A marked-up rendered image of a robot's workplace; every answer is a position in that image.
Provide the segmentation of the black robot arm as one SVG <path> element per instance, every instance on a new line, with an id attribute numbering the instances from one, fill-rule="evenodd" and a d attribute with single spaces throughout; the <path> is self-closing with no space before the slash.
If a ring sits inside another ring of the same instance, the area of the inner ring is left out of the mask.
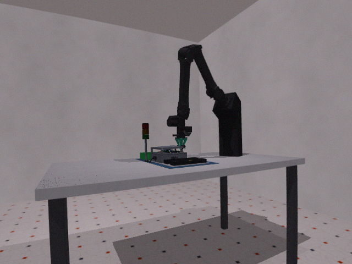
<path id="1" fill-rule="evenodd" d="M 216 100 L 215 105 L 228 107 L 233 98 L 231 96 L 227 96 L 215 83 L 202 54 L 201 45 L 193 44 L 180 48 L 178 51 L 178 60 L 180 63 L 180 82 L 177 115 L 169 116 L 167 119 L 167 125 L 168 127 L 177 127 L 177 134 L 190 135 L 192 132 L 192 127 L 185 126 L 185 120 L 188 119 L 190 114 L 189 81 L 190 65 L 193 60 L 195 61 L 206 84 L 206 94 L 210 98 L 214 98 L 214 100 Z"/>

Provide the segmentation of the green bin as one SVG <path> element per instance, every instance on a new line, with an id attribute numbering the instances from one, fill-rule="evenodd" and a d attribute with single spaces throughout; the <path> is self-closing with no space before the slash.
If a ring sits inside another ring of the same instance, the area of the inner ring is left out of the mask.
<path id="1" fill-rule="evenodd" d="M 145 153 L 144 152 L 140 153 L 140 159 L 145 160 Z M 151 160 L 150 159 L 150 152 L 147 152 L 147 160 Z"/>

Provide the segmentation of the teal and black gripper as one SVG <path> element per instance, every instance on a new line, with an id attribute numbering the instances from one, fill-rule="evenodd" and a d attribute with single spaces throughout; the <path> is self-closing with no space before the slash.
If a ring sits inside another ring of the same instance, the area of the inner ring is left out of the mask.
<path id="1" fill-rule="evenodd" d="M 186 136 L 190 136 L 190 135 L 185 135 L 185 134 L 175 134 L 173 136 L 176 136 L 175 137 L 175 140 L 178 144 L 178 146 L 181 146 L 181 145 L 185 145 L 186 141 L 187 141 L 187 137 Z M 184 141 L 184 142 L 183 142 Z"/>

